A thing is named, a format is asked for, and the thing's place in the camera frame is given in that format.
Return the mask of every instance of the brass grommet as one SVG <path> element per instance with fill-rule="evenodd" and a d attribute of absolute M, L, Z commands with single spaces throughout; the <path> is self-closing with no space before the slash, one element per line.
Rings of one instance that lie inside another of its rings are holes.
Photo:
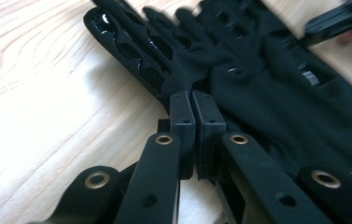
<path fill-rule="evenodd" d="M 234 134 L 231 136 L 231 141 L 235 144 L 244 145 L 248 142 L 248 138 L 240 134 Z"/>
<path fill-rule="evenodd" d="M 95 177 L 101 177 L 101 180 L 99 181 L 93 181 Z M 85 179 L 85 186 L 88 189 L 99 189 L 105 186 L 109 182 L 109 174 L 103 172 L 103 171 L 96 171 L 91 173 L 86 179 Z"/>
<path fill-rule="evenodd" d="M 173 138 L 169 135 L 163 134 L 156 137 L 155 142 L 159 145 L 168 145 L 173 142 Z"/>
<path fill-rule="evenodd" d="M 330 173 L 315 170 L 312 172 L 312 178 L 320 185 L 330 188 L 338 189 L 341 187 L 341 181 Z"/>

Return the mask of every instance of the wooden table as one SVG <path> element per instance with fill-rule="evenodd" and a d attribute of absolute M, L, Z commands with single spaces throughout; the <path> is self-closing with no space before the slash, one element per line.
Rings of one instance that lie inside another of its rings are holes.
<path fill-rule="evenodd" d="M 133 0 L 170 15 L 197 0 Z M 336 0 L 267 0 L 298 36 Z M 0 0 L 0 223 L 44 220 L 83 170 L 138 160 L 162 105 L 84 27 L 88 0 Z M 315 46 L 352 83 L 352 44 Z M 224 223 L 206 181 L 182 181 L 179 223 Z"/>

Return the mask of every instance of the wood grain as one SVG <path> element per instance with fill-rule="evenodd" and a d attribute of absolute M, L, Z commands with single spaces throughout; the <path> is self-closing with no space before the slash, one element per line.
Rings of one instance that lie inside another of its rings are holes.
<path fill-rule="evenodd" d="M 198 1 L 133 0 L 169 15 Z M 301 36 L 335 0 L 266 0 Z M 0 223 L 44 220 L 64 190 L 95 165 L 137 161 L 157 119 L 156 101 L 84 27 L 87 0 L 0 0 Z M 313 51 L 352 83 L 352 44 Z M 224 223 L 207 182 L 182 181 L 179 223 Z"/>

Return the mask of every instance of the round hole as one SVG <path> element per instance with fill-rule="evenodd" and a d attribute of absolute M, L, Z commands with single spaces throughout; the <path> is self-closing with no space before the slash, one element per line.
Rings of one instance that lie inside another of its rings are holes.
<path fill-rule="evenodd" d="M 160 135 L 155 139 L 155 141 L 160 145 L 168 145 L 173 142 L 173 138 L 169 135 Z"/>
<path fill-rule="evenodd" d="M 109 181 L 109 174 L 103 171 L 97 171 L 90 174 L 85 179 L 85 186 L 88 189 L 99 189 L 105 186 Z"/>
<path fill-rule="evenodd" d="M 297 201 L 291 195 L 287 193 L 279 193 L 276 196 L 276 199 L 287 207 L 295 207 L 297 205 Z"/>
<path fill-rule="evenodd" d="M 182 119 L 180 120 L 181 123 L 190 123 L 190 121 L 188 119 Z"/>
<path fill-rule="evenodd" d="M 145 194 L 141 196 L 140 198 L 140 203 L 144 207 L 151 207 L 153 206 L 158 200 L 156 199 L 156 196 L 153 194 Z"/>
<path fill-rule="evenodd" d="M 231 141 L 235 144 L 243 145 L 248 142 L 248 139 L 243 135 L 235 134 L 231 136 Z"/>
<path fill-rule="evenodd" d="M 338 189 L 339 187 L 341 187 L 341 181 L 339 181 L 338 178 L 324 171 L 313 171 L 312 178 L 318 184 L 330 189 Z"/>

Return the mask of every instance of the black fabric glove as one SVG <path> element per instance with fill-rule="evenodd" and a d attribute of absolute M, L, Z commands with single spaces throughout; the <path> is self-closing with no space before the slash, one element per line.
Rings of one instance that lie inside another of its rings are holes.
<path fill-rule="evenodd" d="M 205 91 L 230 131 L 253 135 L 289 174 L 307 165 L 352 172 L 352 86 L 258 0 L 204 0 L 179 24 L 122 0 L 94 0 L 94 37 L 168 109 L 177 91 Z"/>

